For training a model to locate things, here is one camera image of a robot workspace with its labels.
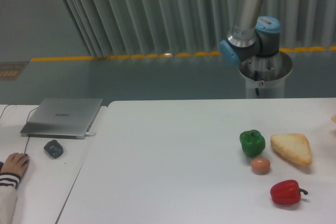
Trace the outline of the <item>person's hand on mouse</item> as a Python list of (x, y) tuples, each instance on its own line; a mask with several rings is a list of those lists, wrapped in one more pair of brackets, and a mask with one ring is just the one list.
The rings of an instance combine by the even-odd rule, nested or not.
[(24, 162), (24, 153), (12, 153), (8, 156), (1, 168), (1, 175), (9, 174), (15, 175), (18, 178), (22, 179), (28, 167), (23, 167), (22, 163)]

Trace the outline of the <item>striped sleeve forearm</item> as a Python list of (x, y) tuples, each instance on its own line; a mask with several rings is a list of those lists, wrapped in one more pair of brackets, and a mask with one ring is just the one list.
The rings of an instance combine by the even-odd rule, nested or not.
[(15, 173), (1, 172), (1, 223), (12, 223), (20, 180)]

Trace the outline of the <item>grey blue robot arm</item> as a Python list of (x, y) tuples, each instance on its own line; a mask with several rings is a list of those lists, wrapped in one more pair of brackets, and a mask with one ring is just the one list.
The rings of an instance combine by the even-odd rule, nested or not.
[(335, 0), (238, 0), (222, 55), (237, 65), (283, 48), (335, 47)]

